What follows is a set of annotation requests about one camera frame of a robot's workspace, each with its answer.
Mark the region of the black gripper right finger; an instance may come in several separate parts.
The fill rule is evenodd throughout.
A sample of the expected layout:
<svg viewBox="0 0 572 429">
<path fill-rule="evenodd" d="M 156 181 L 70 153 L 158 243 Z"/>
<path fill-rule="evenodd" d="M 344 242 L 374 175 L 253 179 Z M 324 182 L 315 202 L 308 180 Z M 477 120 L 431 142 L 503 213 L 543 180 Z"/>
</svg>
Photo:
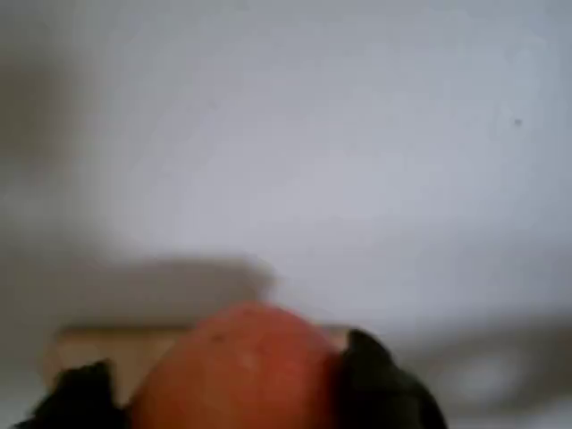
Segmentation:
<svg viewBox="0 0 572 429">
<path fill-rule="evenodd" d="M 369 332 L 351 329 L 335 382 L 339 428 L 446 429 L 436 398 Z"/>
</svg>

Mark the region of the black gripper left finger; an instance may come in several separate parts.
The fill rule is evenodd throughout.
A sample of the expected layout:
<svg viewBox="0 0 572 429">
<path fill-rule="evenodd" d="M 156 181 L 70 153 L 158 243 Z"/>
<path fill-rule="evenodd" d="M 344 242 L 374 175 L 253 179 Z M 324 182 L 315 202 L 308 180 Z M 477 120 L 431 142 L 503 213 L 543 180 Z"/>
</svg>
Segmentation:
<svg viewBox="0 0 572 429">
<path fill-rule="evenodd" d="M 13 425 L 20 429 L 129 428 L 127 410 L 115 402 L 112 363 L 99 360 L 63 370 L 37 405 Z"/>
</svg>

